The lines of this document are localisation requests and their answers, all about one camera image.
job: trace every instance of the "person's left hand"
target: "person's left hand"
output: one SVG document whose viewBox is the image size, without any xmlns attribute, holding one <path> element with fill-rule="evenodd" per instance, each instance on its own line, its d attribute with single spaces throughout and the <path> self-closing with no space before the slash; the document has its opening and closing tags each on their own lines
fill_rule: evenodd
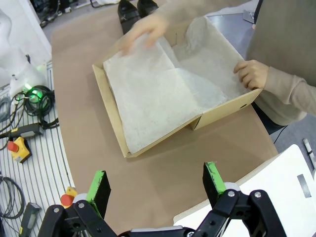
<svg viewBox="0 0 316 237">
<path fill-rule="evenodd" d="M 256 60 L 243 61 L 237 63 L 234 73 L 238 73 L 239 81 L 245 88 L 251 90 L 255 88 L 263 89 L 267 82 L 269 67 Z"/>
</svg>

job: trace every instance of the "brown table surface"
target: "brown table surface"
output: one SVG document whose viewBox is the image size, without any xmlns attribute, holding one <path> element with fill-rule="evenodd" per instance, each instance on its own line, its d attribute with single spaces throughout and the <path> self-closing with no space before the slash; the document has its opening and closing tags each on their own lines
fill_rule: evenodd
<svg viewBox="0 0 316 237">
<path fill-rule="evenodd" d="M 200 130 L 186 127 L 138 158 L 125 159 L 92 71 L 122 36 L 117 6 L 76 19 L 52 36 L 55 95 L 71 175 L 87 192 L 95 171 L 106 170 L 112 193 L 106 221 L 120 234 L 173 224 L 173 217 L 207 199 L 205 161 L 235 182 L 277 155 L 251 106 Z"/>
</svg>

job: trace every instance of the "black shoe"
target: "black shoe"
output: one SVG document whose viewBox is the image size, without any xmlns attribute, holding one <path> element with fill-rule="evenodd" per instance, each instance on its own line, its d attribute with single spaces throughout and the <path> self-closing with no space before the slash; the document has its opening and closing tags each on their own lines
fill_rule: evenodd
<svg viewBox="0 0 316 237">
<path fill-rule="evenodd" d="M 137 9 L 141 18 L 153 13 L 157 8 L 158 5 L 153 0 L 138 0 Z"/>
<path fill-rule="evenodd" d="M 140 19 L 137 8 L 128 0 L 120 0 L 118 4 L 118 16 L 124 35 Z"/>
</svg>

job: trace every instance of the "hand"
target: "hand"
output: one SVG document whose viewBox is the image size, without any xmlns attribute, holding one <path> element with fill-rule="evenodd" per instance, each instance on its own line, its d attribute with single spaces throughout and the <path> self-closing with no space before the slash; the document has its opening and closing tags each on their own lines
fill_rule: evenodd
<svg viewBox="0 0 316 237">
<path fill-rule="evenodd" d="M 122 38 L 119 47 L 123 54 L 128 54 L 134 41 L 145 33 L 149 33 L 146 46 L 151 47 L 159 37 L 164 35 L 168 26 L 169 22 L 165 17 L 156 13 L 151 14 L 134 24 L 133 28 Z"/>
<path fill-rule="evenodd" d="M 256 60 L 237 63 L 234 73 L 238 73 L 239 81 L 245 88 L 263 89 L 267 82 L 269 67 Z"/>
</svg>

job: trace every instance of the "open shoe box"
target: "open shoe box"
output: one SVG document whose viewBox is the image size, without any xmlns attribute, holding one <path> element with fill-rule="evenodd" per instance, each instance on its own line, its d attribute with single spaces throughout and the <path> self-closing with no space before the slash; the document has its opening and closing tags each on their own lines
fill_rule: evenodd
<svg viewBox="0 0 316 237">
<path fill-rule="evenodd" d="M 168 29 L 168 31 L 166 32 L 164 36 L 171 46 L 179 44 L 185 39 L 185 33 L 187 31 L 189 24 L 190 22 L 187 22 L 181 25 L 172 26 Z M 211 109 L 207 112 L 204 112 L 203 114 L 199 116 L 194 117 L 193 119 L 187 121 L 185 124 L 181 125 L 180 127 L 176 128 L 175 130 L 171 131 L 170 133 L 166 134 L 165 136 L 151 143 L 150 145 L 144 147 L 143 149 L 139 150 L 136 153 L 131 154 L 125 140 L 123 126 L 122 126 L 121 118 L 119 115 L 118 107 L 116 105 L 116 101 L 113 96 L 107 74 L 103 67 L 103 62 L 111 58 L 112 56 L 114 56 L 118 51 L 119 50 L 116 44 L 112 48 L 110 48 L 110 51 L 108 51 L 106 56 L 102 57 L 101 60 L 95 63 L 94 65 L 92 65 L 92 67 L 95 73 L 95 77 L 100 89 L 100 93 L 101 93 L 104 105 L 106 107 L 108 116 L 111 121 L 114 133 L 117 137 L 119 146 L 125 158 L 132 158 L 132 157 L 139 156 L 143 152 L 147 151 L 151 147 L 155 146 L 156 144 L 163 141 L 167 137 L 171 136 L 175 132 L 187 126 L 188 124 L 191 126 L 192 130 L 197 130 L 225 116 L 228 116 L 242 108 L 245 108 L 246 106 L 251 104 L 261 92 L 260 89 L 256 89 L 244 95 L 241 95 L 235 99 L 229 100 L 215 107 L 214 109 Z"/>
</svg>

